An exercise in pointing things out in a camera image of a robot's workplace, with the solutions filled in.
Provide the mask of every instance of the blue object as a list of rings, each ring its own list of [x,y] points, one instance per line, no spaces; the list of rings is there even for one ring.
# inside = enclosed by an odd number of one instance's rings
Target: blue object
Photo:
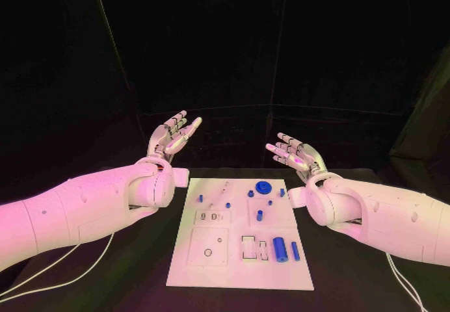
[[[258,191],[260,194],[268,194],[273,191],[271,189],[273,189],[273,186],[265,181],[260,181],[255,184],[255,190]]]
[[[257,219],[258,221],[263,220],[263,210],[258,210],[258,214],[257,214],[257,216],[255,216],[255,219]]]
[[[296,258],[296,261],[300,261],[297,243],[291,242],[291,245],[293,245],[293,257]]]
[[[286,262],[289,260],[283,237],[274,238],[274,256],[277,258],[277,262]]]

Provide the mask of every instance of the black table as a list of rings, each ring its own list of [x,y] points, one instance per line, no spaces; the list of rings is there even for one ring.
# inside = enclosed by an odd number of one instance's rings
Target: black table
[[[369,169],[332,170],[378,183]],[[284,179],[301,186],[289,169],[192,169],[190,177]],[[0,311],[420,311],[391,273],[385,253],[319,226],[306,209],[296,220],[314,291],[166,287],[186,198],[176,190],[167,208],[115,233],[98,266],[74,284],[0,304]],[[71,281],[95,262],[108,238],[79,246],[68,258],[7,296]],[[16,283],[43,269],[71,248],[39,254]],[[394,258],[428,311],[450,310],[450,268]]]

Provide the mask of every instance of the white board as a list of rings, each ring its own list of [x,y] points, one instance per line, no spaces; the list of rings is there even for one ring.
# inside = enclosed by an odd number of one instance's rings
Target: white board
[[[314,290],[284,181],[265,179],[268,194],[255,191],[260,181],[190,179],[167,286]],[[289,260],[283,263],[276,259],[276,237],[286,243]]]

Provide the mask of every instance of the cable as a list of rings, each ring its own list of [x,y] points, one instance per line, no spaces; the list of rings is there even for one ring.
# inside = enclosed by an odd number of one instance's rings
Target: cable
[[[391,266],[391,269],[392,269],[392,273],[394,273],[394,276],[395,276],[398,282],[401,283],[401,285],[402,285],[405,291],[408,292],[408,294],[410,294],[410,296],[413,297],[413,299],[414,299],[417,305],[420,306],[421,312],[428,312],[428,310],[427,310],[427,309],[424,308],[424,306],[423,306],[423,301],[420,300],[420,294],[417,293],[415,288],[414,288],[414,286],[411,285],[411,283],[408,282],[408,280],[407,280],[407,278],[404,277],[404,275],[401,275],[401,273],[400,273],[400,271],[398,271],[398,269],[397,269],[397,266],[395,266],[395,264],[394,264],[394,260],[392,260],[392,258],[391,258],[391,255],[389,255],[388,253],[387,253],[387,262],[389,263],[389,266]],[[404,281],[407,282],[407,284],[408,284],[408,286],[411,287],[411,289],[413,289],[414,294],[415,294],[417,297],[411,294],[411,291],[410,291],[408,288],[405,287],[405,284],[402,283],[402,281],[401,281],[401,279],[400,279],[398,276],[400,276],[400,277],[404,279]]]
[[[38,293],[39,291],[48,291],[48,290],[55,289],[55,288],[58,288],[58,287],[66,286],[68,284],[72,284],[75,281],[78,281],[78,280],[89,273],[89,271],[92,270],[94,266],[98,264],[98,262],[100,262],[100,260],[101,260],[101,258],[102,258],[102,256],[104,256],[104,254],[105,254],[105,251],[108,250],[108,247],[110,247],[110,244],[111,244],[111,241],[113,241],[113,237],[114,237],[114,233],[111,234],[110,241],[108,241],[108,244],[105,245],[105,250],[102,251],[101,256],[98,257],[97,261],[94,262],[94,264],[92,264],[92,266],[89,267],[89,269],[87,270],[87,272],[85,272],[76,279],[74,279],[74,280],[69,281],[68,283],[59,284],[59,285],[56,285],[56,286],[51,286],[51,287],[46,287],[46,288],[36,289],[36,290],[33,290],[33,291],[23,292],[22,294],[16,294],[14,296],[12,296],[12,297],[9,297],[9,298],[0,300],[0,303],[1,303],[1,302],[6,302],[7,300],[12,300],[13,298],[17,298],[17,297],[23,296],[25,294]],[[61,258],[48,268],[45,268],[43,271],[45,271],[46,269],[49,269],[62,259],[64,259],[64,258]],[[40,271],[35,276],[32,276],[32,278],[29,278],[22,284],[19,284],[19,286],[23,285],[29,280],[32,280],[43,271]]]
[[[7,293],[10,293],[16,288],[19,288],[25,283],[27,283],[38,275],[40,275],[51,267],[53,267],[53,265],[56,265],[61,260],[72,253],[72,251],[76,249],[76,247],[79,246],[79,244],[71,249],[71,251],[59,258],[59,260],[56,262],[53,262],[53,264],[51,264],[40,272],[38,272],[26,281],[23,281],[19,285],[16,285],[12,289],[9,289],[7,291],[4,291],[0,294],[0,297],[3,295],[6,295]]]

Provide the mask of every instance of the white robotic arm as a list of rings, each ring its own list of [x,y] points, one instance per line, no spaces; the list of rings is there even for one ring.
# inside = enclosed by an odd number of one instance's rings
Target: white robotic arm
[[[289,190],[319,225],[410,260],[450,266],[450,206],[426,194],[353,181],[327,172],[320,154],[278,133],[274,160],[297,170],[304,187]]]
[[[46,250],[101,239],[170,203],[189,171],[172,168],[202,118],[182,111],[157,127],[134,165],[69,179],[40,195],[0,206],[0,271]]]

